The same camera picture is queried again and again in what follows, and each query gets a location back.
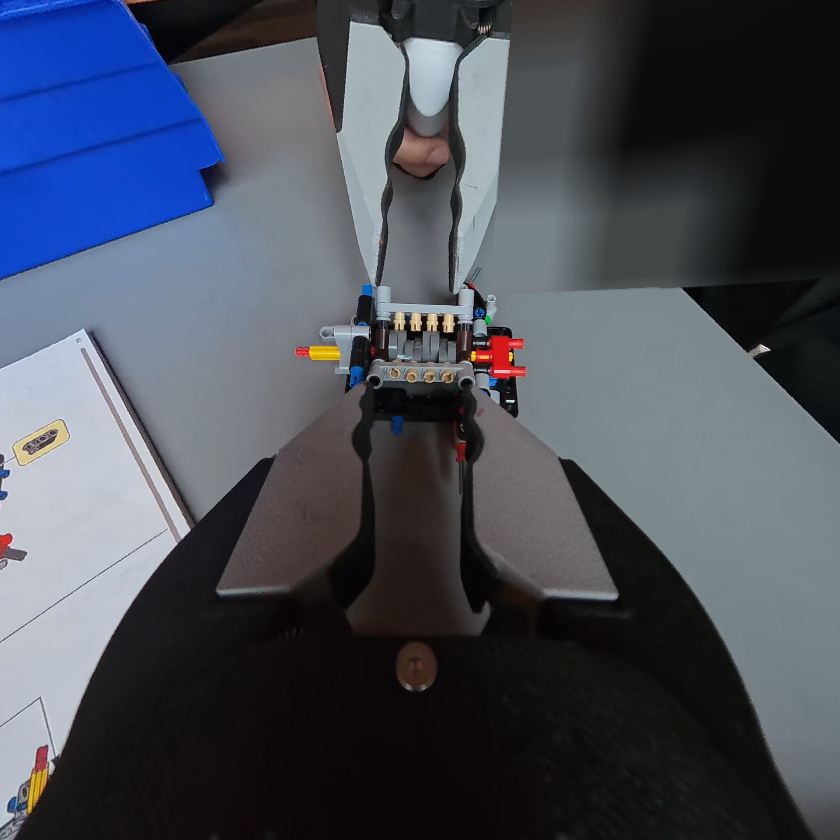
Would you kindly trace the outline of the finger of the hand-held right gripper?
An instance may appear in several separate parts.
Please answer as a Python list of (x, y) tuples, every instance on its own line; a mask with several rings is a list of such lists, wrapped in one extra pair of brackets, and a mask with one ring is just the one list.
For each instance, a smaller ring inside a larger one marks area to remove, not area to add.
[(373, 286), (382, 280), (392, 200), (392, 147), (403, 128), (407, 61), (378, 24), (350, 22), (337, 134), (353, 225)]
[(449, 289), (465, 284), (497, 203), (510, 40), (479, 38), (458, 58), (449, 100), (451, 196)]

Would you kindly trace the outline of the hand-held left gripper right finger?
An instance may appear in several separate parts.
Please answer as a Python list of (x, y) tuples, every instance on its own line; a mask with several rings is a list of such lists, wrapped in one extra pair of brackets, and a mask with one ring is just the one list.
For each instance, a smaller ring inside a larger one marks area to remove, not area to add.
[(617, 603), (560, 458), (480, 389), (466, 389), (463, 406), (460, 575), (470, 608)]

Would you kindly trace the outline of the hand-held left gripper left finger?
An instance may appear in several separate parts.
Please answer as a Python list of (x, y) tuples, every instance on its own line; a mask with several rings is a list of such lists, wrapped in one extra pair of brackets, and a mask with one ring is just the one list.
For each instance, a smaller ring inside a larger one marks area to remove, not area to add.
[(218, 595), (356, 601), (375, 569), (373, 421), (373, 387), (357, 385), (277, 452)]

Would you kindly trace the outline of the multicoloured lego engine assembly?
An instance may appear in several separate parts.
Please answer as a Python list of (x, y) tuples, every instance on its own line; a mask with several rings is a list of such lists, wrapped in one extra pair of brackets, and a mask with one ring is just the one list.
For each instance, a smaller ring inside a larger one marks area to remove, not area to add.
[(462, 450), (465, 390), (519, 414), (518, 381), (527, 370), (516, 352), (524, 341), (496, 315), (496, 296), (483, 296), (471, 280), (448, 304), (395, 302), (390, 287), (367, 283), (351, 321), (322, 327), (320, 343), (297, 347), (296, 356), (334, 364), (347, 391), (370, 385), (374, 417), (394, 435), (405, 423), (445, 424)]

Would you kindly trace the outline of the lego instruction booklet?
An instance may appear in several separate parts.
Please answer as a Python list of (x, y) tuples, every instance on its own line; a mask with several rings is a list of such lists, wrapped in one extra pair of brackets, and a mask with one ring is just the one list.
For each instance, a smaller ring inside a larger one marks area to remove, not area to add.
[(1, 824), (15, 838), (140, 589), (193, 526), (85, 330), (1, 371)]

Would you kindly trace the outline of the person's right hand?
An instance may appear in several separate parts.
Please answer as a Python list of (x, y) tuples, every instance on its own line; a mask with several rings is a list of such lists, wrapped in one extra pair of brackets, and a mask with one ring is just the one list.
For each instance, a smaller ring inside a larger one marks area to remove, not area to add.
[(393, 164), (419, 179), (433, 175), (451, 157), (445, 136), (423, 136), (405, 126), (402, 143), (394, 155)]

